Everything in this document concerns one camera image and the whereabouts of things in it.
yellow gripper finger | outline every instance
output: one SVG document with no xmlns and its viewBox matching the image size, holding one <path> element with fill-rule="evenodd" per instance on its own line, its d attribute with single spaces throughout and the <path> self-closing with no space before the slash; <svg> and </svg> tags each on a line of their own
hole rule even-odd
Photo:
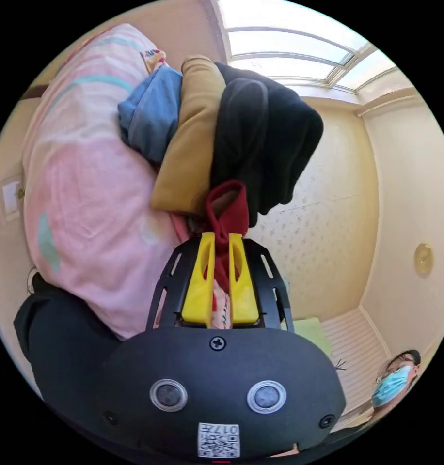
<svg viewBox="0 0 444 465">
<path fill-rule="evenodd" d="M 254 324 L 259 319 L 259 310 L 241 234 L 229 235 L 229 253 L 232 324 Z"/>
<path fill-rule="evenodd" d="M 182 318 L 187 323 L 211 327 L 214 295 L 215 242 L 213 232 L 204 232 L 183 304 Z"/>
</svg>

mustard yellow cloth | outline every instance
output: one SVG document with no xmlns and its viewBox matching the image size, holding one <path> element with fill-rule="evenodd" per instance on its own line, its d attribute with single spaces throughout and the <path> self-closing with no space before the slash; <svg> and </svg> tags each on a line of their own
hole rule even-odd
<svg viewBox="0 0 444 465">
<path fill-rule="evenodd" d="M 201 55 L 186 58 L 182 74 L 178 128 L 157 175 L 151 207 L 199 216 L 210 189 L 214 133 L 225 81 L 217 66 Z"/>
</svg>

black fabric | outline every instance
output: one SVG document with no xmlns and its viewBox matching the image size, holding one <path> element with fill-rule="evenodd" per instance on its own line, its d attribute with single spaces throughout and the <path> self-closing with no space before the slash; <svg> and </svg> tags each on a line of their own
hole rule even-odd
<svg viewBox="0 0 444 465">
<path fill-rule="evenodd" d="M 215 64 L 227 87 L 216 126 L 211 188 L 229 179 L 242 181 L 253 227 L 258 213 L 265 215 L 276 205 L 291 202 L 324 124 L 293 90 L 253 71 Z M 263 86 L 238 82 L 240 78 Z"/>
<path fill-rule="evenodd" d="M 223 91 L 214 139 L 211 188 L 237 179 L 246 186 L 249 225 L 257 222 L 268 121 L 267 87 L 234 79 Z"/>
<path fill-rule="evenodd" d="M 45 402 L 107 437 L 96 410 L 96 383 L 102 364 L 121 342 L 83 300 L 45 283 L 22 304 L 14 327 Z"/>
</svg>

pillow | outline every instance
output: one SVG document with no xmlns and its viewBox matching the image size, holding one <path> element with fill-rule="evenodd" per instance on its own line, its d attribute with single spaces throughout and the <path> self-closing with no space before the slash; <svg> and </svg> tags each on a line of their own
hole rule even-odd
<svg viewBox="0 0 444 465">
<path fill-rule="evenodd" d="M 43 94 L 23 144 L 24 223 L 49 283 L 84 299 L 121 339 L 144 331 L 182 218 L 153 211 L 155 172 L 121 141 L 117 105 L 156 46 L 123 24 L 89 40 Z"/>
<path fill-rule="evenodd" d="M 281 329 L 286 329 L 285 321 L 282 321 Z M 325 355 L 332 358 L 332 346 L 325 335 L 324 329 L 318 318 L 306 318 L 305 320 L 293 320 L 295 334 L 308 339 L 321 349 Z"/>
<path fill-rule="evenodd" d="M 182 65 L 178 128 L 172 137 L 154 185 L 156 210 L 204 214 L 210 190 L 217 114 L 225 82 L 217 66 L 200 55 Z"/>
</svg>

